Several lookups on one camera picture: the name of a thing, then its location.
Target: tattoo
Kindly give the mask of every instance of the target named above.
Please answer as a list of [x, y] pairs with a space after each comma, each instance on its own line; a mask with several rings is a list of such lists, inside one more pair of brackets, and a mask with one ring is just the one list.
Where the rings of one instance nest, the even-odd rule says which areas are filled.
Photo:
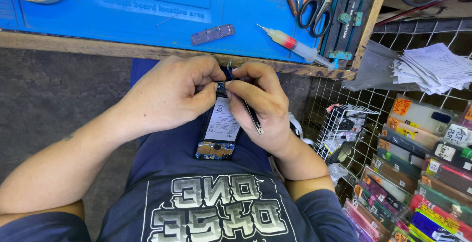
[[66, 137], [64, 137], [64, 140], [68, 141], [68, 140], [72, 139], [72, 137], [74, 137], [74, 133], [75, 133], [75, 131], [73, 133], [67, 135]]

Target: navy blue t-shirt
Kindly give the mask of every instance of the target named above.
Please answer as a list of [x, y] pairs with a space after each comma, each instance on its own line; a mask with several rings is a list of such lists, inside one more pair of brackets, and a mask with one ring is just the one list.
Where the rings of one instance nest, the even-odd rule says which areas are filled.
[[[201, 119], [141, 138], [125, 193], [109, 209], [98, 242], [353, 242], [329, 190], [292, 202], [265, 151], [243, 133], [231, 161], [193, 158]], [[188, 138], [176, 142], [176, 138]], [[48, 212], [0, 227], [0, 242], [90, 241], [79, 217]]]

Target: black scissors handle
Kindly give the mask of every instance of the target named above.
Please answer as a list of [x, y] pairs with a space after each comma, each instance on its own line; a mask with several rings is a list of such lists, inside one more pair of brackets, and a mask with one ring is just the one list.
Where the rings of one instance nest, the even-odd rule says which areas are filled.
[[[311, 12], [310, 18], [308, 20], [308, 23], [303, 23], [302, 22], [302, 16], [303, 13], [306, 11], [306, 8], [308, 5], [311, 5], [313, 7], [313, 11]], [[323, 28], [320, 32], [316, 31], [316, 26], [321, 22], [321, 20], [324, 20], [323, 22]], [[330, 2], [326, 2], [323, 4], [323, 0], [308, 0], [302, 5], [302, 9], [300, 10], [300, 13], [298, 14], [298, 23], [300, 24], [301, 27], [303, 28], [309, 28], [309, 32], [312, 37], [319, 38], [324, 33], [326, 33], [327, 28], [331, 25], [333, 22], [333, 9], [332, 5]]]

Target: blue silicone repair mat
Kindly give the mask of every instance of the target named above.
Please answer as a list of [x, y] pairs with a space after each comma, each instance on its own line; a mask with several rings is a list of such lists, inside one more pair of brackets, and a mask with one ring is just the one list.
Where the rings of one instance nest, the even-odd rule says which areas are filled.
[[[192, 46], [193, 33], [228, 23], [233, 24], [234, 35]], [[306, 29], [298, 27], [286, 0], [62, 0], [55, 4], [0, 0], [0, 28], [304, 61], [273, 42], [255, 23], [279, 29], [308, 46], [317, 44]]]

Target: concrete floor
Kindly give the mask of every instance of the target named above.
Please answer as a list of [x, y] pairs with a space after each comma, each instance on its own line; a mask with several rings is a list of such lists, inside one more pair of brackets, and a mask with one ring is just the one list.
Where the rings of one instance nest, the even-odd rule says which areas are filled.
[[[130, 58], [0, 48], [0, 182], [32, 154], [119, 101], [130, 70]], [[297, 117], [311, 77], [280, 74], [280, 82]], [[136, 142], [118, 148], [84, 197], [93, 241], [123, 192], [136, 149]]]

